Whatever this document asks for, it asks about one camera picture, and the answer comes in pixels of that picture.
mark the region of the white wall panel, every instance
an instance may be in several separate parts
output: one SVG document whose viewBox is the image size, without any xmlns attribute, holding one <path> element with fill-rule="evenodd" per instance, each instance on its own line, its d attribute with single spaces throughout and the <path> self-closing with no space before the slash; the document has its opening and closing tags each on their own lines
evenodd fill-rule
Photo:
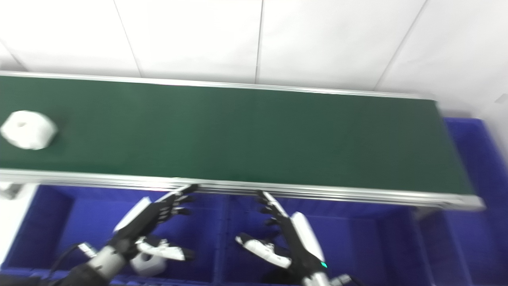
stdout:
<svg viewBox="0 0 508 286">
<path fill-rule="evenodd" d="M 16 198 L 12 200 L 0 196 L 0 264 L 4 262 L 9 252 L 38 186 L 38 184 L 23 185 Z"/>
<path fill-rule="evenodd" d="M 377 90 L 474 114 L 508 92 L 508 1 L 429 0 Z"/>
<path fill-rule="evenodd" d="M 0 70 L 25 71 L 24 67 L 11 55 L 0 42 Z"/>
<path fill-rule="evenodd" d="M 474 116 L 485 121 L 490 134 L 508 164 L 508 92 L 488 104 Z"/>
<path fill-rule="evenodd" d="M 423 0 L 265 0 L 259 83 L 372 90 Z"/>
<path fill-rule="evenodd" d="M 113 1 L 1 0 L 0 39 L 29 71 L 139 76 Z"/>
<path fill-rule="evenodd" d="M 116 0 L 144 77 L 253 82 L 261 0 Z"/>
</svg>

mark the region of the blue storage crate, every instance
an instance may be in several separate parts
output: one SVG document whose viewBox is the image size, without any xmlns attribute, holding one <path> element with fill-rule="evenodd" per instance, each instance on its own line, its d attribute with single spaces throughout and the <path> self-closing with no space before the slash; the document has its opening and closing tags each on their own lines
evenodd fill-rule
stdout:
<svg viewBox="0 0 508 286">
<path fill-rule="evenodd" d="M 280 198 L 279 202 L 289 214 L 300 211 L 306 215 L 323 249 L 330 277 L 347 273 L 369 286 L 430 285 L 410 208 L 296 198 Z M 269 276 L 276 266 L 234 241 L 240 232 L 274 239 L 277 226 L 263 225 L 270 216 L 258 212 L 261 206 L 252 196 L 231 197 L 223 264 L 226 284 L 280 282 Z M 279 238 L 274 242 L 284 246 Z"/>
<path fill-rule="evenodd" d="M 2 273 L 46 276 L 56 258 L 70 245 L 87 241 L 101 248 L 114 226 L 142 197 L 153 201 L 160 192 L 41 186 L 27 212 Z M 167 271 L 143 278 L 127 266 L 112 284 L 127 285 L 253 285 L 274 266 L 253 256 L 234 237 L 246 232 L 275 237 L 266 227 L 269 216 L 253 196 L 198 193 L 189 203 L 190 216 L 175 216 L 154 234 L 196 251 L 192 262 L 168 261 Z M 300 211 L 315 230 L 330 276 L 348 273 L 369 286 L 428 286 L 427 265 L 409 207 L 282 198 L 289 213 Z M 78 251 L 62 264 L 54 278 L 64 277 L 86 258 Z"/>
<path fill-rule="evenodd" d="M 14 275 L 46 276 L 57 257 L 74 243 L 87 241 L 97 249 L 111 238 L 122 217 L 142 197 L 152 201 L 164 193 L 154 191 L 40 186 L 32 205 L 2 264 L 2 272 Z M 223 224 L 225 195 L 194 194 L 196 201 L 185 205 L 190 216 L 175 216 L 160 224 L 153 234 L 196 252 L 191 262 L 168 261 L 164 273 L 154 278 L 135 276 L 127 265 L 114 282 L 150 284 L 211 284 L 215 277 Z M 60 269 L 69 270 L 87 261 L 73 252 Z M 64 277 L 59 271 L 55 278 Z"/>
<path fill-rule="evenodd" d="M 445 120 L 482 212 L 443 211 L 420 222 L 435 284 L 508 285 L 508 170 L 478 119 Z"/>
</svg>

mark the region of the white object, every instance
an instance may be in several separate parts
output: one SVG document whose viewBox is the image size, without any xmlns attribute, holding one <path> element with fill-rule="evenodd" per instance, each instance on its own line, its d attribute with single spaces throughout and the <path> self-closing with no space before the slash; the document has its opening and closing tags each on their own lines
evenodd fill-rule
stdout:
<svg viewBox="0 0 508 286">
<path fill-rule="evenodd" d="M 243 245 L 245 249 L 270 262 L 271 264 L 286 269 L 291 265 L 291 258 L 276 255 L 273 250 L 273 245 L 264 244 L 257 239 L 251 239 L 245 243 L 242 243 L 240 237 L 236 237 L 235 240 L 239 244 Z"/>
<path fill-rule="evenodd" d="M 307 218 L 302 213 L 295 212 L 291 216 L 291 223 L 295 227 L 296 233 L 305 249 L 324 262 L 325 256 Z"/>
<path fill-rule="evenodd" d="M 135 206 L 123 216 L 122 220 L 115 226 L 113 232 L 116 232 L 124 227 L 126 227 L 133 219 L 135 219 L 148 205 L 150 205 L 152 201 L 149 197 L 144 197 L 139 202 L 136 203 Z"/>
<path fill-rule="evenodd" d="M 131 259 L 131 266 L 140 276 L 152 277 L 164 272 L 166 260 L 160 256 L 139 253 Z"/>
<path fill-rule="evenodd" d="M 32 150 L 47 147 L 57 130 L 47 116 L 28 110 L 11 113 L 0 127 L 0 133 L 9 143 Z"/>
<path fill-rule="evenodd" d="M 158 246 L 152 246 L 149 243 L 144 242 L 144 238 L 140 238 L 136 242 L 136 246 L 140 252 L 148 255 L 158 256 L 171 260 L 185 260 L 185 255 L 183 254 L 182 248 L 178 246 L 170 246 L 168 241 L 165 239 L 161 240 Z"/>
</svg>

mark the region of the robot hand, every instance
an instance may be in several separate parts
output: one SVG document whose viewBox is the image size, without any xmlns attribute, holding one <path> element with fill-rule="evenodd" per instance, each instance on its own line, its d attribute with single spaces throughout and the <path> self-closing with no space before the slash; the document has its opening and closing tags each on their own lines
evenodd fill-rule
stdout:
<svg viewBox="0 0 508 286">
<path fill-rule="evenodd" d="M 273 244 L 255 239 L 245 233 L 239 234 L 235 240 L 264 260 L 289 269 L 293 275 L 298 276 L 303 285 L 329 286 L 325 258 L 307 218 L 299 212 L 290 217 L 279 202 L 267 192 L 258 191 L 257 200 L 265 205 L 261 213 L 272 215 L 265 224 L 280 226 L 281 233 L 289 246 L 289 255 L 277 251 L 277 247 Z"/>
<path fill-rule="evenodd" d="M 161 256 L 166 259 L 190 260 L 194 252 L 169 244 L 165 240 L 154 242 L 147 236 L 155 227 L 174 215 L 188 215 L 188 209 L 180 207 L 191 202 L 187 194 L 197 190 L 198 185 L 187 185 L 150 202 L 148 198 L 139 201 L 120 221 L 108 244 L 87 263 L 71 269 L 69 275 L 56 286 L 106 286 L 122 270 L 128 261 L 140 252 Z"/>
</svg>

